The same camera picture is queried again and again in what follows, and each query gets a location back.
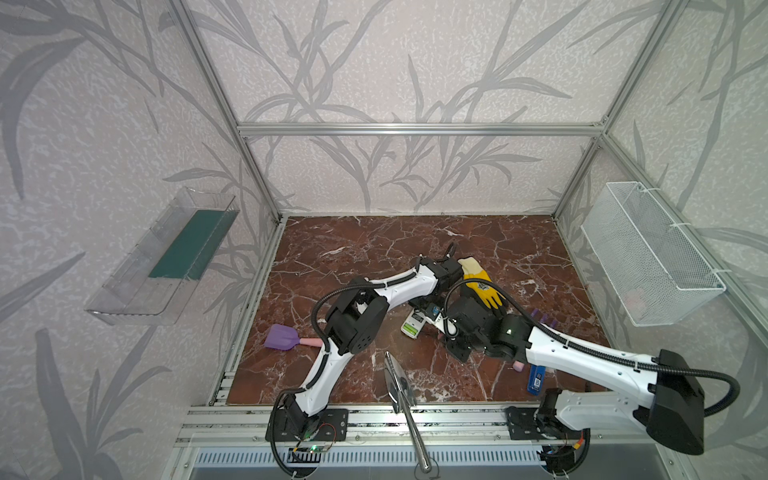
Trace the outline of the red white remote control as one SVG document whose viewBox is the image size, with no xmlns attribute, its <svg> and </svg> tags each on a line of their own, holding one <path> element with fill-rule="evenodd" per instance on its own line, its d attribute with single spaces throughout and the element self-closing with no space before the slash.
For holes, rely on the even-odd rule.
<svg viewBox="0 0 768 480">
<path fill-rule="evenodd" d="M 425 316 L 417 309 L 412 309 L 401 326 L 401 332 L 411 339 L 417 339 L 425 323 Z"/>
</svg>

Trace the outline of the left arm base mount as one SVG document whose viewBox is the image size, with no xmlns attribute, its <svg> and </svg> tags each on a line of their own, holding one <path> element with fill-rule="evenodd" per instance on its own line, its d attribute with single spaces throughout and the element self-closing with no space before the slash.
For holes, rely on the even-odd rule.
<svg viewBox="0 0 768 480">
<path fill-rule="evenodd" d="M 345 441 L 349 413 L 347 409 L 327 408 L 318 415 L 306 417 L 301 412 L 292 413 L 286 408 L 279 408 L 271 416 L 265 438 L 275 442 Z"/>
</svg>

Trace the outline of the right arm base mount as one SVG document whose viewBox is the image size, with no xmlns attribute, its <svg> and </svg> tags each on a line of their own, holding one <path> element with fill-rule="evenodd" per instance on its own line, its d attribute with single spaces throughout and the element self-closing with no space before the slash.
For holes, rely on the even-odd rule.
<svg viewBox="0 0 768 480">
<path fill-rule="evenodd" d="M 588 429 L 572 430 L 556 418 L 541 414 L 537 407 L 510 406 L 504 409 L 504 417 L 511 440 L 570 445 L 591 436 Z"/>
</svg>

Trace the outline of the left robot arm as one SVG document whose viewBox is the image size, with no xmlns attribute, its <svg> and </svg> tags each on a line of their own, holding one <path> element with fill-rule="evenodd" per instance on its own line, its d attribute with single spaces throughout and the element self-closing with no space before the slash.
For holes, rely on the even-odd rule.
<svg viewBox="0 0 768 480">
<path fill-rule="evenodd" d="M 321 424 L 331 393 L 354 355 L 375 340 L 385 317 L 413 300 L 436 300 L 463 276 L 459 262 L 419 257 L 403 273 L 379 280 L 354 278 L 317 301 L 310 313 L 321 349 L 304 382 L 278 394 L 267 437 L 278 441 L 311 437 Z"/>
</svg>

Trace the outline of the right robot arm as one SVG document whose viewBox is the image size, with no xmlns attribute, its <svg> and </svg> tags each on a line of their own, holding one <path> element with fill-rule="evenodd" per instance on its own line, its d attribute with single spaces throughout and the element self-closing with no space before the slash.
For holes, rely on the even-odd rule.
<svg viewBox="0 0 768 480">
<path fill-rule="evenodd" d="M 561 439 L 589 430 L 643 431 L 669 449 L 700 455 L 705 419 L 740 394 L 732 376 L 692 369 L 673 351 L 648 356 L 613 350 L 560 333 L 521 309 L 505 313 L 469 296 L 446 304 L 437 324 L 460 361 L 480 351 L 599 386 L 597 392 L 551 388 L 533 412 L 510 410 L 510 426 L 525 434 Z"/>
</svg>

